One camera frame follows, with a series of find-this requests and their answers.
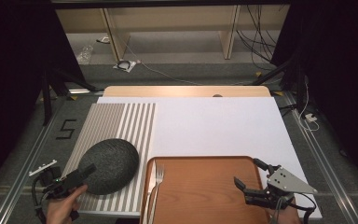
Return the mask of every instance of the wooden tray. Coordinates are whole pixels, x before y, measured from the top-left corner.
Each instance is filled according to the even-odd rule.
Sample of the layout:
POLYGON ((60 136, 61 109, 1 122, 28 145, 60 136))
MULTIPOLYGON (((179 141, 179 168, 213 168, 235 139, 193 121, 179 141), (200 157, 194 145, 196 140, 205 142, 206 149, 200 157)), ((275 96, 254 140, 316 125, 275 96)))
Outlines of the wooden tray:
MULTIPOLYGON (((247 205, 234 185, 238 177, 249 189, 262 189, 260 176, 249 157, 165 157, 147 164, 142 215, 153 161, 163 164, 164 180, 158 189, 154 224, 269 223, 267 212, 247 205)), ((154 191, 150 197, 149 213, 154 191)))

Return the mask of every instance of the silver fork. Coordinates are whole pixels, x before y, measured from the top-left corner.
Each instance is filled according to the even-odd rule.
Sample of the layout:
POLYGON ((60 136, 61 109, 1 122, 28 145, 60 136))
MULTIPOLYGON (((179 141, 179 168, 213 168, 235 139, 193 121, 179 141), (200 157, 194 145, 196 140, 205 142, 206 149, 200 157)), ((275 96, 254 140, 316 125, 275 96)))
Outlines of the silver fork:
POLYGON ((153 224, 153 219, 154 219, 155 210, 156 210, 158 187, 159 187, 159 184, 161 184, 162 180, 164 179, 164 165, 158 165, 156 170, 157 170, 156 171, 156 193, 155 193, 155 198, 153 200, 153 207, 152 207, 152 211, 150 213, 150 218, 149 218, 148 224, 153 224))

